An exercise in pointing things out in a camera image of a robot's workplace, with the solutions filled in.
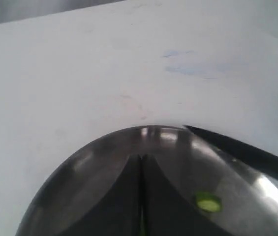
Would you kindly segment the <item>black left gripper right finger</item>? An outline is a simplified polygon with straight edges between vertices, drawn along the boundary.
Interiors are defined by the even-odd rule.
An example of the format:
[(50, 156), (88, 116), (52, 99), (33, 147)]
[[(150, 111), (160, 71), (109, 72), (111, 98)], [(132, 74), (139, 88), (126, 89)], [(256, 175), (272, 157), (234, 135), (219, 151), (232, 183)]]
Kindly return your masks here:
[(167, 179), (156, 159), (141, 159), (142, 207), (147, 236), (230, 236), (199, 213)]

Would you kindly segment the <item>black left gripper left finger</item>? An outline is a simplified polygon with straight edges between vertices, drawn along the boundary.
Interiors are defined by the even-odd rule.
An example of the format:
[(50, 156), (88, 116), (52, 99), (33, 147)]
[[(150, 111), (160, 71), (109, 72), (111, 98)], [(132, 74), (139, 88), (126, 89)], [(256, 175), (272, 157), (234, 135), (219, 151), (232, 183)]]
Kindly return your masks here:
[(136, 236), (141, 218), (139, 154), (69, 158), (52, 173), (54, 236)]

